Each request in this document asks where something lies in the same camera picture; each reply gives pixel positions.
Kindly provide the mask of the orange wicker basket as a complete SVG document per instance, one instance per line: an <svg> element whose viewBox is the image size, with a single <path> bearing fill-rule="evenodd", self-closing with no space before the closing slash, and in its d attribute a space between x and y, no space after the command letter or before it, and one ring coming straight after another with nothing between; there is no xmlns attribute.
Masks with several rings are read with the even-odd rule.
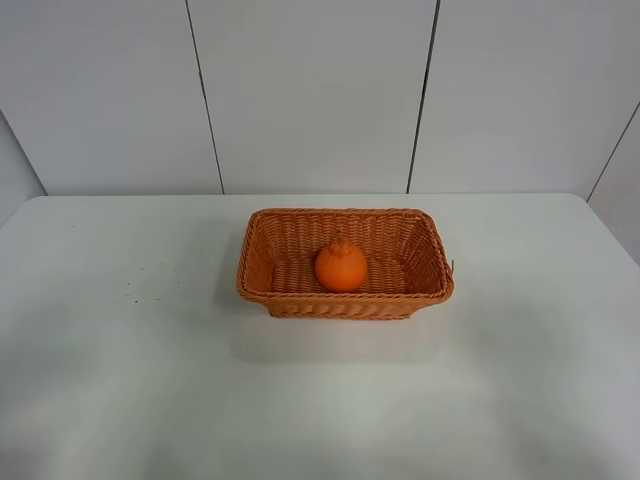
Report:
<svg viewBox="0 0 640 480"><path fill-rule="evenodd" d="M367 258L355 293L330 293L314 273L338 234ZM273 317L401 320L447 301L454 280L436 225L420 210L272 208L250 217L237 290Z"/></svg>

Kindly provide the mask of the orange with knobby top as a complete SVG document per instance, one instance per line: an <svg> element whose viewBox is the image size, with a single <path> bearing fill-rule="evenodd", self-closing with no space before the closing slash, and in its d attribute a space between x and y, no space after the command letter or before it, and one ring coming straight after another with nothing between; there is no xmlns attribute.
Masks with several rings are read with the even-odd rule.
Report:
<svg viewBox="0 0 640 480"><path fill-rule="evenodd" d="M320 250L315 260L314 273L325 290L353 293L367 278L367 258L360 247L340 234Z"/></svg>

